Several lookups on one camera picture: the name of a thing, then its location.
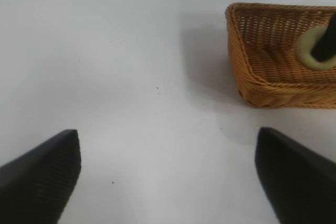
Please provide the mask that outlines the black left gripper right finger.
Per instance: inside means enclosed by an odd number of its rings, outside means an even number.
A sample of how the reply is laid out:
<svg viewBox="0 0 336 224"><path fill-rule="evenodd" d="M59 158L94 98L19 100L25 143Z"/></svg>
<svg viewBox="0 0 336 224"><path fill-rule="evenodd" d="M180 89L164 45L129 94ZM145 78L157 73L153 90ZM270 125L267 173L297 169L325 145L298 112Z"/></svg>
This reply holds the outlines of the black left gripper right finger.
<svg viewBox="0 0 336 224"><path fill-rule="evenodd" d="M255 150L259 181L280 223L335 223L335 163L270 127Z"/></svg>

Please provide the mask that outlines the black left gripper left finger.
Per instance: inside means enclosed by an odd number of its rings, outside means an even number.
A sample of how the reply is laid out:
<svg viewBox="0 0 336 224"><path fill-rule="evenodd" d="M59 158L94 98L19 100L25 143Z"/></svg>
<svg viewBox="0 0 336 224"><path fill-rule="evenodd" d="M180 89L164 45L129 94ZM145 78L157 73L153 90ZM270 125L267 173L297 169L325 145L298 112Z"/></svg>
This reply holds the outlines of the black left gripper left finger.
<svg viewBox="0 0 336 224"><path fill-rule="evenodd" d="M1 166L1 223L57 223L80 172L77 130L64 130Z"/></svg>

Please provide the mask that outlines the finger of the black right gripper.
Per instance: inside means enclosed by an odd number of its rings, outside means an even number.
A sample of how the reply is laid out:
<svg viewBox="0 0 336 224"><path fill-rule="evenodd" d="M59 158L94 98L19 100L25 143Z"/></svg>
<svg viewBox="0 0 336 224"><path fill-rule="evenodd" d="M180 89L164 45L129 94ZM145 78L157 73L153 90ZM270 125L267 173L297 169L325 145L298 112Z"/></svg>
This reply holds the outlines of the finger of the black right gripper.
<svg viewBox="0 0 336 224"><path fill-rule="evenodd" d="M314 45L312 56L317 62L327 62L335 56L335 14L330 18L326 31Z"/></svg>

